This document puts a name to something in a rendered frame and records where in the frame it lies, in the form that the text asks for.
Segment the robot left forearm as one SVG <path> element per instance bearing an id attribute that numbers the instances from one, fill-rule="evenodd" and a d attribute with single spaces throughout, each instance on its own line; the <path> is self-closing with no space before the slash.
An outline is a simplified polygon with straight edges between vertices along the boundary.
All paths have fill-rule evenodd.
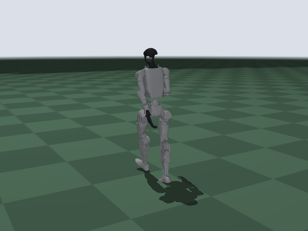
<path id="1" fill-rule="evenodd" d="M 148 105 L 148 102 L 147 102 L 147 97 L 145 97 L 144 93 L 141 90 L 139 90 L 137 92 L 137 95 L 138 95 L 138 97 L 139 97 L 139 99 L 140 99 L 140 101 L 142 103 L 142 107 L 144 109 L 144 114 L 146 115 L 146 110 L 150 111 L 149 105 Z"/>

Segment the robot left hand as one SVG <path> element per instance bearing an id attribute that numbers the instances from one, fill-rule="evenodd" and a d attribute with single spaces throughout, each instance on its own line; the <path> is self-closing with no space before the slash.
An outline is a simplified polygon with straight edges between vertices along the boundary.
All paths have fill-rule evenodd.
<path id="1" fill-rule="evenodd" d="M 152 120 L 151 120 L 151 118 L 150 118 L 150 111 L 149 110 L 146 110 L 146 117 L 147 117 L 147 120 L 148 120 L 148 122 L 149 122 L 149 124 L 151 125 L 151 127 L 153 127 L 153 128 L 157 128 L 157 126 L 154 126 L 153 125 L 153 123 L 152 123 Z"/>

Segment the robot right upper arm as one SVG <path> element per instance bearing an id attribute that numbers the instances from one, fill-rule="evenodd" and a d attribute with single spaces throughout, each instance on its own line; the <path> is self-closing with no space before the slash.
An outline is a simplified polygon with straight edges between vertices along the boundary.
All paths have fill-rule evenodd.
<path id="1" fill-rule="evenodd" d="M 169 79 L 169 69 L 168 68 L 163 68 L 163 71 L 164 71 L 164 93 L 167 94 L 167 93 L 170 93 L 171 90 L 170 90 L 170 79 Z"/>

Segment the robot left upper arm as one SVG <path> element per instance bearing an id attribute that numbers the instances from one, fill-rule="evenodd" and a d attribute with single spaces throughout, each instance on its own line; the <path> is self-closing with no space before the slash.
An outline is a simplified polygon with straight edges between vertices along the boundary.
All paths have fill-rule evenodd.
<path id="1" fill-rule="evenodd" d="M 135 78 L 137 80 L 137 84 L 138 84 L 138 87 L 140 88 L 140 90 L 144 93 L 144 95 L 146 94 L 146 91 L 145 91 L 145 84 L 144 84 L 144 79 L 143 77 L 145 76 L 145 71 L 144 69 L 143 70 L 140 70 L 138 72 L 136 72 L 135 74 Z"/>

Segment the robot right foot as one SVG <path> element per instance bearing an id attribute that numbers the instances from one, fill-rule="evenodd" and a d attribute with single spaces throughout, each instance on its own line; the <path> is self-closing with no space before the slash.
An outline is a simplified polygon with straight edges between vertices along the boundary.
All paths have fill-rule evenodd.
<path id="1" fill-rule="evenodd" d="M 160 182 L 165 182 L 165 183 L 169 183 L 171 182 L 171 178 L 169 176 L 166 175 L 166 177 L 164 178 L 163 176 L 158 179 Z"/>

